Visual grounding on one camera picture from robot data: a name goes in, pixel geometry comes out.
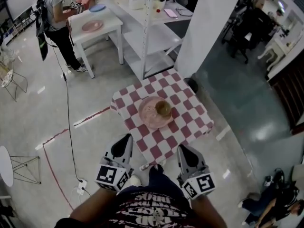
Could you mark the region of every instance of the pink plate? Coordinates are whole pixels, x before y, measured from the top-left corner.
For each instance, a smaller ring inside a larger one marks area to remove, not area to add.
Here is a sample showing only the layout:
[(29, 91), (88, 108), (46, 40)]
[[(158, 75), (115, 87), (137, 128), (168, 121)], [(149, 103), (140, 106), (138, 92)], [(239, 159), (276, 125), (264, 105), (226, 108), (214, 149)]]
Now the pink plate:
[(164, 101), (164, 99), (158, 96), (149, 96), (143, 99), (139, 105), (139, 117), (147, 127), (153, 129), (162, 128), (173, 120), (171, 115), (168, 117), (162, 117), (161, 115), (157, 114), (155, 105), (159, 101)]
[(91, 20), (82, 26), (84, 32), (93, 32), (100, 29), (103, 25), (101, 20)]

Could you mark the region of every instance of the jeans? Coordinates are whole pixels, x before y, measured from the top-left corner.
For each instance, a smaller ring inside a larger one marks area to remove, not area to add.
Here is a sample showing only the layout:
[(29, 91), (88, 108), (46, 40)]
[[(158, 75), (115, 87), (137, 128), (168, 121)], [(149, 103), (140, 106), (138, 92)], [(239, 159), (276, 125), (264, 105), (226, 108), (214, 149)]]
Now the jeans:
[(184, 197), (182, 190), (170, 180), (165, 174), (163, 174), (163, 168), (158, 165), (158, 170), (155, 167), (151, 167), (149, 172), (149, 185), (146, 187), (130, 186), (122, 190), (122, 193), (131, 193), (137, 191), (155, 191), (158, 193), (166, 194), (174, 199)]
[(81, 64), (75, 57), (73, 46), (69, 38), (70, 34), (68, 27), (65, 26), (56, 31), (46, 31), (45, 34), (58, 46), (66, 64), (70, 65), (74, 70), (79, 69)]
[(250, 224), (251, 222), (258, 221), (258, 218), (263, 214), (264, 210), (272, 201), (276, 198), (277, 192), (275, 185), (270, 185), (261, 195), (259, 201), (253, 199), (246, 199), (243, 201), (242, 208), (247, 209), (250, 212), (250, 215), (245, 220), (246, 223)]

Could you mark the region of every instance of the grey t-shirt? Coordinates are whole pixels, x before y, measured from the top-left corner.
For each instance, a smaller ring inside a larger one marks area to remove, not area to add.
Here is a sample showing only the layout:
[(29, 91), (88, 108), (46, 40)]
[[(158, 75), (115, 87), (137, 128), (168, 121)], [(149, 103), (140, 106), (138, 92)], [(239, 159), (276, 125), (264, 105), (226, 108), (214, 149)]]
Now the grey t-shirt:
[(63, 0), (46, 0), (45, 6), (47, 8), (47, 19), (50, 23), (49, 31), (56, 31), (59, 30), (67, 25), (66, 21), (61, 21), (59, 23), (55, 22), (54, 15), (53, 15), (53, 7), (60, 3), (62, 7)]

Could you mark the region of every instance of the dark floor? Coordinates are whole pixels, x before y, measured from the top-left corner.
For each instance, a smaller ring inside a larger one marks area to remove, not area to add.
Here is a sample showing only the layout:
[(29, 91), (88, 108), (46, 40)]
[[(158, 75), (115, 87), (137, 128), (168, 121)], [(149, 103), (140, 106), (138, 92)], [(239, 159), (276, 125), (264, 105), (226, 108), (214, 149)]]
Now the dark floor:
[(262, 43), (247, 53), (249, 63), (218, 38), (196, 77), (209, 92), (253, 165), (257, 180), (280, 167), (285, 175), (302, 158), (304, 133), (289, 134), (288, 119), (275, 92), (265, 80), (266, 59), (257, 60)]

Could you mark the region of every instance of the plate on table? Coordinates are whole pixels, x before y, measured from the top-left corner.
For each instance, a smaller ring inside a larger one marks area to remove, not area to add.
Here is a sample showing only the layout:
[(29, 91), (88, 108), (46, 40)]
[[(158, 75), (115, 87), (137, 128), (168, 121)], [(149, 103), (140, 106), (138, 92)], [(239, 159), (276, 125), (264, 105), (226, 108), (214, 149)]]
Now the plate on table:
[(104, 4), (96, 4), (93, 7), (89, 8), (90, 12), (95, 13), (105, 9)]
[(93, 31), (100, 29), (102, 27), (102, 25), (103, 25), (103, 22), (101, 20), (91, 20), (91, 21), (85, 23), (81, 29), (84, 32), (93, 32)]
[(150, 128), (158, 129), (172, 122), (172, 111), (167, 116), (161, 116), (157, 113), (155, 106), (158, 102), (165, 101), (159, 96), (149, 96), (141, 102), (138, 108), (139, 118)]

